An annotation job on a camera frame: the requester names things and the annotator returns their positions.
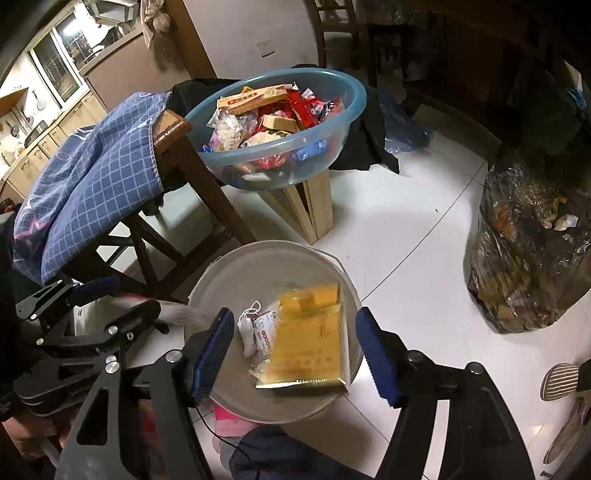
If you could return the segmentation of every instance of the black cable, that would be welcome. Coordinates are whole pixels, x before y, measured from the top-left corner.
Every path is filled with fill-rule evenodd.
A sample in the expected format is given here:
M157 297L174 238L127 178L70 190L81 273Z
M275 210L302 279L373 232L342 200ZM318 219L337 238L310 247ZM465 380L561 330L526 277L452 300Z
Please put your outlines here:
M201 418L201 421L203 422L203 424L205 425L205 428L207 428L209 430L209 432L211 432L211 434L220 440L220 442L225 443L226 445L229 445L230 447L235 448L236 450L238 450L241 454L243 454L246 459L256 467L256 477L255 480L259 480L259 478L261 477L261 469L258 467L257 464L255 464L255 462L252 461L252 459L250 458L250 456L244 451L242 450L238 445L234 445L233 443L228 442L227 440L223 439L222 437L220 437L217 433L215 433L211 428L209 428L209 425L207 424L207 422L205 421L205 419L203 418L203 415L201 415L201 412L199 411L199 408L195 407L195 410L197 410L197 413L199 414L199 418Z

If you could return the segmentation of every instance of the black plastic bag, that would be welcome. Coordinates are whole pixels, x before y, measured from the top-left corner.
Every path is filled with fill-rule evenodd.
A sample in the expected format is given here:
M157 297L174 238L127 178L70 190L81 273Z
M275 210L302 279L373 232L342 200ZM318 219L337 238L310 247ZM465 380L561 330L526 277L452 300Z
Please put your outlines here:
M468 288L501 333L552 325L591 287L590 151L516 152L488 173Z

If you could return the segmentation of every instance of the window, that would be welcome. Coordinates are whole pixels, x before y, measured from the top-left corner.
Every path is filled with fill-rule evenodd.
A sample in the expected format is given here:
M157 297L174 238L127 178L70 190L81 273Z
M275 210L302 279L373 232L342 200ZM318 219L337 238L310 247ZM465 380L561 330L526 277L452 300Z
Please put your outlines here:
M78 70L95 56L95 52L92 51L90 44L82 33L80 22L78 22L74 13L71 13L58 23L56 31Z
M61 20L29 53L47 87L64 107L84 88L79 70L119 37L110 26L98 24L82 1L71 4L58 18Z
M61 99L60 103L64 105L76 93L80 82L69 68L67 60L63 58L51 33L43 37L37 44L33 49L32 56L34 60L36 57L35 63L43 70L41 75L45 77L46 82L49 80L51 84L49 87L54 96L57 95Z

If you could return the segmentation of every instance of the red snack wrapper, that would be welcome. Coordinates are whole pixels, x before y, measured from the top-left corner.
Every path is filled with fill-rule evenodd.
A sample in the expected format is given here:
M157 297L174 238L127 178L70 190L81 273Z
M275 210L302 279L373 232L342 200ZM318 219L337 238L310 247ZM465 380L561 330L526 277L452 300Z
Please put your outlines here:
M341 113L345 106L340 98L333 98L330 102L324 104L320 113L320 122L326 122L329 118Z
M272 168L281 167L288 157L288 154L279 153L277 155L271 155L270 157L265 157L260 160L254 160L252 163L259 165L259 167L263 168L264 170L270 170Z
M256 128L254 133L262 132L266 130L263 127L262 120L265 115L275 115L276 112L281 112L279 116L284 116L286 118L296 118L296 116L291 111L291 107L289 102L275 102L269 105L264 105L259 108L258 110L258 119L256 121Z
M299 91L292 90L288 92L287 99L290 101L291 109L303 128L315 127L319 124L318 119L312 115L308 103L302 98Z

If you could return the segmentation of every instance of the kitchen cabinet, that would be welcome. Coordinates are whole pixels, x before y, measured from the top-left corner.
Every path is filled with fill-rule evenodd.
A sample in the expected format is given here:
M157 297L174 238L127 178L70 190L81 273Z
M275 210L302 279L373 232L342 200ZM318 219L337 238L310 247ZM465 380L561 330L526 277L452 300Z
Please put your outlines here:
M88 110L88 113L90 113L90 116L95 119L96 124L100 122L107 114L103 106L92 94L86 95L82 99L82 104L84 104L84 106Z
M8 177L8 183L12 185L23 198L27 197L33 183L47 164L47 156L40 148L35 147L28 155L21 158L12 173Z
M86 108L83 102L80 102L60 121L59 127L66 135L71 135L74 133L74 130L81 127L88 127L95 123L96 120L90 114L88 108Z
M64 143L66 138L68 138L68 136L60 127L55 127L53 130L51 130L51 132L49 132L49 134L58 146Z
M55 155L59 149L58 144L51 137L51 133L43 137L37 145L48 158L51 158L53 155Z
M49 158L50 155L46 155L39 146L33 148L33 150L31 150L31 153L29 153L29 160L33 162L33 164L35 165L36 169L39 170L39 172L43 170L45 165L47 165Z

